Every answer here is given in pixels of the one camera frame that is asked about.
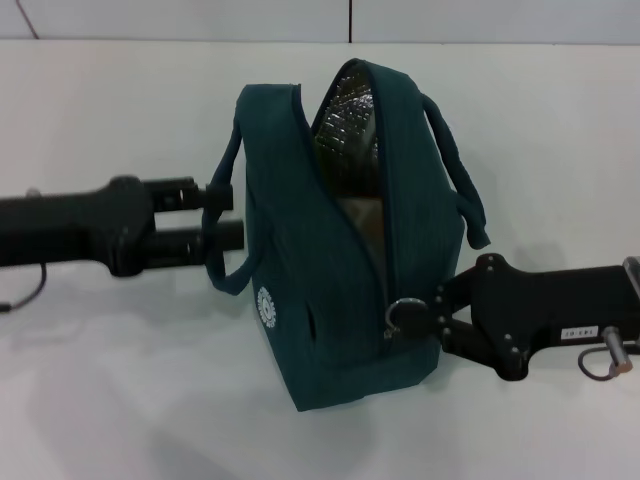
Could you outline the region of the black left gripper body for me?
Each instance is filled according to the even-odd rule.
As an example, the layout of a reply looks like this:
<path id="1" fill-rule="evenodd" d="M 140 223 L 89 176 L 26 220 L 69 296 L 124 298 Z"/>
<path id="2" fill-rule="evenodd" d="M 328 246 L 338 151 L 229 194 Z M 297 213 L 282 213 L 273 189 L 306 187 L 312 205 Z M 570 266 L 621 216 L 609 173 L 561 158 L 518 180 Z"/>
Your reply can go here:
<path id="1" fill-rule="evenodd" d="M 95 261 L 132 277 L 142 272 L 139 246 L 154 231 L 151 195 L 132 176 L 94 191 L 0 199 L 0 267 Z"/>

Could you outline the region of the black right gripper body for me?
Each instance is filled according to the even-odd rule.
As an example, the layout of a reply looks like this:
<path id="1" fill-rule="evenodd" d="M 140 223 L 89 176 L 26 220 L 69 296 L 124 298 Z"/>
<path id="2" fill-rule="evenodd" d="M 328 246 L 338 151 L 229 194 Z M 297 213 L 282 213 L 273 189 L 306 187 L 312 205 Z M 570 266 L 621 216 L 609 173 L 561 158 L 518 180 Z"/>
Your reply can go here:
<path id="1" fill-rule="evenodd" d="M 602 342 L 610 375 L 632 370 L 625 344 L 640 353 L 640 257 L 620 265 L 525 272 L 504 257 L 479 257 L 471 286 L 471 317 L 501 358 L 496 372 L 518 381 L 540 350 Z"/>

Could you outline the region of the teal insulated lunch bag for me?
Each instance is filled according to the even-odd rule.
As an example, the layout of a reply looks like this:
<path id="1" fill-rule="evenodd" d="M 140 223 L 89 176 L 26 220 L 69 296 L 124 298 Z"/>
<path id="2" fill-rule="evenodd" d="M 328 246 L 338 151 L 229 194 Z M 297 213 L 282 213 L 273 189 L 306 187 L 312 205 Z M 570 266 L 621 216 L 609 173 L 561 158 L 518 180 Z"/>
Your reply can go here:
<path id="1" fill-rule="evenodd" d="M 435 338 L 408 340 L 386 314 L 426 300 L 463 245 L 489 244 L 480 196 L 438 106 L 405 73 L 362 59 L 336 74 L 313 120 L 295 84 L 249 84 L 212 182 L 246 161 L 248 256 L 213 286 L 254 291 L 259 320 L 300 411 L 421 383 Z"/>

